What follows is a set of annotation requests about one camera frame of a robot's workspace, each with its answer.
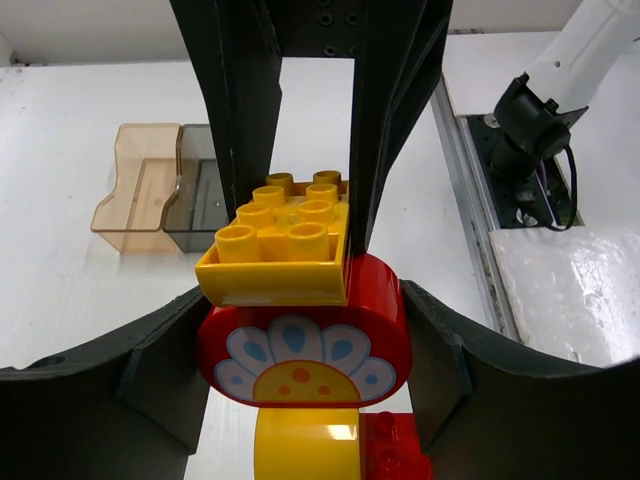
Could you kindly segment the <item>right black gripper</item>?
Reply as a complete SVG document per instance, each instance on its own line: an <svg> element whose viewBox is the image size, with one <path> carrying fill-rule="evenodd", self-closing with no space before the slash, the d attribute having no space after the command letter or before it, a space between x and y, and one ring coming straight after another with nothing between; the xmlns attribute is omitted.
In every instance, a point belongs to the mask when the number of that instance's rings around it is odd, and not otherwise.
<svg viewBox="0 0 640 480"><path fill-rule="evenodd" d="M355 59L349 241L367 251L391 167L442 76L451 1L207 1L171 7L230 218L269 173L282 58Z"/></svg>

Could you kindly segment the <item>red flower lego brick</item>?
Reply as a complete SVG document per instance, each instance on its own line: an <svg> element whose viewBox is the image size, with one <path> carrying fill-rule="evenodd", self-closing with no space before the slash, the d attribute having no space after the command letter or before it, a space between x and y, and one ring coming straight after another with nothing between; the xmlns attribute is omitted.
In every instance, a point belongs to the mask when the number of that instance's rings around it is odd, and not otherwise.
<svg viewBox="0 0 640 480"><path fill-rule="evenodd" d="M379 258L353 263L344 306L214 307L198 368L226 397L259 408L356 408L407 380L412 353L401 285Z"/></svg>

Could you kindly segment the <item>red rectangular lego brick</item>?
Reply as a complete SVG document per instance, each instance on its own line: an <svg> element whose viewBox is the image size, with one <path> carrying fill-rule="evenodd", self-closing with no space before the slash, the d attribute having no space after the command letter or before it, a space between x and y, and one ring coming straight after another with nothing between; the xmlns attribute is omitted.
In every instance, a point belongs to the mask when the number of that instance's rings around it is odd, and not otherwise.
<svg viewBox="0 0 640 480"><path fill-rule="evenodd" d="M362 479L433 479L431 461L421 451L412 413L361 413L359 433Z"/></svg>

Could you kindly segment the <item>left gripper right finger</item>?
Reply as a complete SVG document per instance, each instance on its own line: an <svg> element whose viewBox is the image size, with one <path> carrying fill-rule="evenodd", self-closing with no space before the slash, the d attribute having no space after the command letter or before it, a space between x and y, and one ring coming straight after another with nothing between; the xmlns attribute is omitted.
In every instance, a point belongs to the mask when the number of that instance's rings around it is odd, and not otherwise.
<svg viewBox="0 0 640 480"><path fill-rule="evenodd" d="M401 284L409 392L438 479L635 479L639 363L598 368L523 346Z"/></svg>

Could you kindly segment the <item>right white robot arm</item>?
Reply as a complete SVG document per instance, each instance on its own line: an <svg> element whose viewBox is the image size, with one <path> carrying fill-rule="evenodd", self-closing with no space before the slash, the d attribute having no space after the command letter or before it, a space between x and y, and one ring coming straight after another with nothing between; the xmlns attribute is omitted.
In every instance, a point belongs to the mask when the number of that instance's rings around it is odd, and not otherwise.
<svg viewBox="0 0 640 480"><path fill-rule="evenodd" d="M368 248L389 171L442 75L448 1L175 1L228 211L269 172L286 57L355 62L349 240ZM639 33L635 1L585 1L500 97L495 169L524 179L569 130Z"/></svg>

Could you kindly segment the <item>yellow curved lego brick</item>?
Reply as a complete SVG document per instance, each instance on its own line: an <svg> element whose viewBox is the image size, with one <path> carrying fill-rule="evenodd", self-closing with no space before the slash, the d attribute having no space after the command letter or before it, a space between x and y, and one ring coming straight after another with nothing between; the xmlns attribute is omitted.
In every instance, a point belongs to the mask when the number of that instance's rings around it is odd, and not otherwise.
<svg viewBox="0 0 640 480"><path fill-rule="evenodd" d="M256 479L359 479L359 411L258 411L254 441Z"/></svg>

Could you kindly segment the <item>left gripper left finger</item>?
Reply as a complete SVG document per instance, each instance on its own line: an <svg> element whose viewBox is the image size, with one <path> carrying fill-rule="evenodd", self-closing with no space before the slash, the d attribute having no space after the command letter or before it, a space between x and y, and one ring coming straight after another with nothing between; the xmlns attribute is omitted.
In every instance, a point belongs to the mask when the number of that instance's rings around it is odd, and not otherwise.
<svg viewBox="0 0 640 480"><path fill-rule="evenodd" d="M2 369L2 478L183 478L209 393L195 349L209 309L192 289L82 345Z"/></svg>

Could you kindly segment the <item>yellow striped lego brick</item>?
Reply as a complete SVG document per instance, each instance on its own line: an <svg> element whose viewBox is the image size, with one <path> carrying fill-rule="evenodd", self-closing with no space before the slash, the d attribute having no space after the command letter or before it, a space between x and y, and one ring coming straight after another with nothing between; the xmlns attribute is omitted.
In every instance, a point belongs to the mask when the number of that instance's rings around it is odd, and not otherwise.
<svg viewBox="0 0 640 480"><path fill-rule="evenodd" d="M270 174L196 264L201 291L218 307L343 305L348 223L340 172Z"/></svg>

